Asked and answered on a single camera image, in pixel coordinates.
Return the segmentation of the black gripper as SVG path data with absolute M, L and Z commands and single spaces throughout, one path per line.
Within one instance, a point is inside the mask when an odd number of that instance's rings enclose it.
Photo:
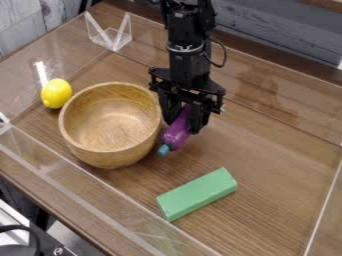
M 159 95 L 163 119 L 171 124 L 176 119 L 182 104 L 190 104 L 190 131 L 198 134 L 208 123 L 210 112 L 222 113 L 223 96 L 226 89 L 211 79 L 204 81 L 203 86 L 186 88 L 171 80 L 170 70 L 151 67 L 150 89 Z

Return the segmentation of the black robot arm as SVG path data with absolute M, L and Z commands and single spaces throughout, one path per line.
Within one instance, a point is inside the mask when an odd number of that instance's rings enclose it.
M 210 77 L 211 66 L 222 68 L 227 61 L 224 45 L 211 36 L 216 12 L 211 0 L 160 0 L 160 10 L 170 65 L 150 68 L 150 90 L 158 93 L 167 124 L 175 121 L 182 106 L 190 106 L 186 125 L 198 134 L 210 115 L 222 113 L 226 95 Z

